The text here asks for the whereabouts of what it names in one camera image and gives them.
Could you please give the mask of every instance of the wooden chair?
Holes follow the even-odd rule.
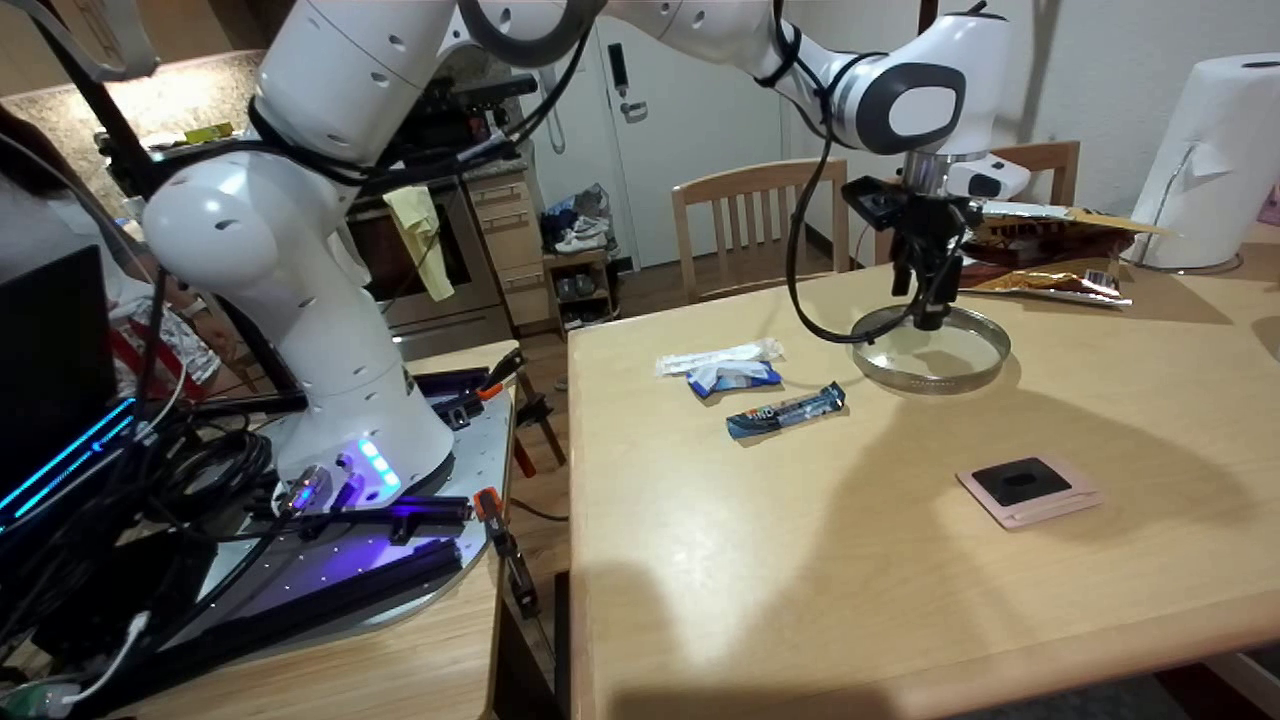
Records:
[[[1076,206],[1076,170],[1078,170],[1078,143],[1076,142],[1013,143],[1013,148],[995,148],[995,156],[1029,170],[1033,182],[1050,173],[1048,206]]]
[[[687,302],[785,282],[792,212],[812,165],[817,161],[747,165],[670,190],[678,284]],[[829,198],[830,206],[830,273],[845,273],[853,253],[848,209],[839,198],[845,184],[848,161],[829,161],[812,192],[812,202]],[[806,253],[806,235],[801,235],[801,269],[812,269]]]

